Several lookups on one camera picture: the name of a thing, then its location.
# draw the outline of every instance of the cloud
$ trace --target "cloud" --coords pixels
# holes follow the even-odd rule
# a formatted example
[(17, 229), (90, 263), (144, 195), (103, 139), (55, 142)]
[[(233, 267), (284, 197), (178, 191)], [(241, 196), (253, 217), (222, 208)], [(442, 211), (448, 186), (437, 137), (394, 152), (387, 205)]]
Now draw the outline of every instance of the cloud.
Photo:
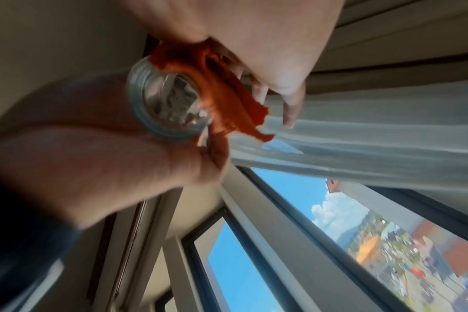
[(326, 194), (321, 205), (311, 208), (315, 217), (313, 223), (333, 240), (361, 223), (368, 211), (368, 208), (341, 192)]

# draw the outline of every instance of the white curtain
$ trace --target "white curtain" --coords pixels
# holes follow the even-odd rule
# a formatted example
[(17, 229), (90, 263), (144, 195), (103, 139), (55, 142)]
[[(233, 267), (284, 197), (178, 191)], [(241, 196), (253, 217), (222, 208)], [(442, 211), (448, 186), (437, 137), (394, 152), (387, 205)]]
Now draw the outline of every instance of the white curtain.
[(233, 163), (334, 179), (468, 192), (468, 81), (308, 96), (296, 127), (269, 96), (261, 145), (229, 138)]

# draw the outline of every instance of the orange cloth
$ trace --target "orange cloth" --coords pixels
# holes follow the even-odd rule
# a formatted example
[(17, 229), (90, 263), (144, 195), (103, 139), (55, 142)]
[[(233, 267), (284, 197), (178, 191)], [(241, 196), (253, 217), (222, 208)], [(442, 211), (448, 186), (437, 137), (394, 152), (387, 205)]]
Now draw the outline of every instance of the orange cloth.
[(256, 102), (207, 42), (192, 45), (162, 44), (150, 55), (150, 63), (163, 72), (175, 72), (191, 80), (200, 94), (202, 109), (212, 117), (214, 133), (234, 131), (262, 142), (274, 138), (258, 132), (268, 108)]

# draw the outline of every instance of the blue sky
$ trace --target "blue sky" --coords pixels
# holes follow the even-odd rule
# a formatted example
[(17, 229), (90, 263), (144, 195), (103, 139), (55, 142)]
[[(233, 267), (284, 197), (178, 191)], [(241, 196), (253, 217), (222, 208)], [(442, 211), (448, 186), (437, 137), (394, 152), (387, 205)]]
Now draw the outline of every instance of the blue sky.
[[(329, 194), (325, 179), (255, 168), (253, 171), (334, 240), (359, 224), (368, 211), (342, 193)], [(283, 311), (227, 224), (208, 261), (230, 312)]]

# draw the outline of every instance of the dark sleeve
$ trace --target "dark sleeve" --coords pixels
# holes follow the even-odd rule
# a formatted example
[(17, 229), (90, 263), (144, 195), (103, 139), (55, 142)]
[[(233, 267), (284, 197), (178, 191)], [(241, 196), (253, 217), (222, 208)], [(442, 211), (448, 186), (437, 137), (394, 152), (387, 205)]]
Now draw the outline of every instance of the dark sleeve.
[(0, 308), (42, 281), (78, 235), (0, 183)]

